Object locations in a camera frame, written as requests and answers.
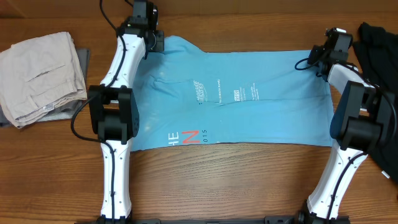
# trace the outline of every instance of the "red letter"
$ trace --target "red letter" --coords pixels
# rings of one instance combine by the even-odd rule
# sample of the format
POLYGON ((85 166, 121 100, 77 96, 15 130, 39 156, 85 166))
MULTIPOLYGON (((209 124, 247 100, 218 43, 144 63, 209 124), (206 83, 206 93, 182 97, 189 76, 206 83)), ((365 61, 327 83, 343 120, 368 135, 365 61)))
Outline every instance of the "red letter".
POLYGON ((199 131, 183 131, 182 134, 192 134, 189 138, 184 140, 182 144, 195 144, 195 143, 200 143, 199 140, 194 140, 190 141, 191 138, 195 137, 197 134, 199 134, 199 131))

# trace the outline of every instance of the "beige fabric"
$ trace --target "beige fabric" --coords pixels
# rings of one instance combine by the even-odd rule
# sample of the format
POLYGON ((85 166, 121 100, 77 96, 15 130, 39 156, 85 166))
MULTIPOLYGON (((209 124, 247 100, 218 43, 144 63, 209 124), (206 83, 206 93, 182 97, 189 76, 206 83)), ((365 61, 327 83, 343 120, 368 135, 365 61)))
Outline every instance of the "beige fabric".
POLYGON ((18 128, 54 108, 87 99, 79 60, 68 32, 25 40, 0 53, 0 104, 18 128))

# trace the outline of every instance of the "folded gray cloth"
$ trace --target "folded gray cloth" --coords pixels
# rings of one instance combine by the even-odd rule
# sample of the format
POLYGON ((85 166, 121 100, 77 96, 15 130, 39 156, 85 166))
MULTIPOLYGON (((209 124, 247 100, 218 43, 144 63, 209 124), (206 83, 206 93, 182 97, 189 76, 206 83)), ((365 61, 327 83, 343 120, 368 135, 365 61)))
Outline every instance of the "folded gray cloth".
MULTIPOLYGON (((79 63, 81 67, 81 71, 83 74, 83 78, 86 82, 88 63, 90 61, 90 50, 89 49, 76 49, 77 56, 79 58, 79 63)), ((43 118, 39 119, 38 122, 42 121, 55 121, 60 119, 70 119, 73 114, 81 106, 81 100, 71 101, 59 108, 55 108, 54 110, 47 113, 43 118)), ((0 106, 0 128, 5 128, 11 126, 11 123, 4 116, 1 106, 0 106)))

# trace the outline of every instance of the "white tag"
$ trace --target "white tag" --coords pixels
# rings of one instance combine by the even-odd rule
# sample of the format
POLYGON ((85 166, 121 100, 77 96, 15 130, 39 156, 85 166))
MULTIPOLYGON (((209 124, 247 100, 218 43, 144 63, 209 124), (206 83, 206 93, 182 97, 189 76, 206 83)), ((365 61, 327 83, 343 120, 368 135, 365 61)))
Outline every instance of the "white tag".
POLYGON ((383 175, 385 175, 386 177, 387 177, 387 179, 390 179, 390 175, 388 175, 387 173, 386 173, 386 171, 381 171, 381 173, 383 174, 383 175))
POLYGON ((54 104, 53 103, 50 103, 47 106, 43 107, 43 111, 44 112, 49 112, 49 111, 52 111, 52 110, 54 110, 54 104))

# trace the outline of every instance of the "black cloth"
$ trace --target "black cloth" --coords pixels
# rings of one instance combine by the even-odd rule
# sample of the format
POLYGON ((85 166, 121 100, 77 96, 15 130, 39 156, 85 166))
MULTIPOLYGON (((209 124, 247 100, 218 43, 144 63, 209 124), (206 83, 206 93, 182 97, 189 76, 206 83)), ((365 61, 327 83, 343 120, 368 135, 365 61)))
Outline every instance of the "black cloth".
MULTIPOLYGON (((398 108, 398 35, 365 22, 358 31, 360 41, 355 42, 353 47, 364 78, 393 92, 396 95, 394 104, 398 108)), ((392 118, 390 126, 394 122, 398 121, 392 118)), ((398 183, 398 133, 385 148, 370 155, 398 183)))

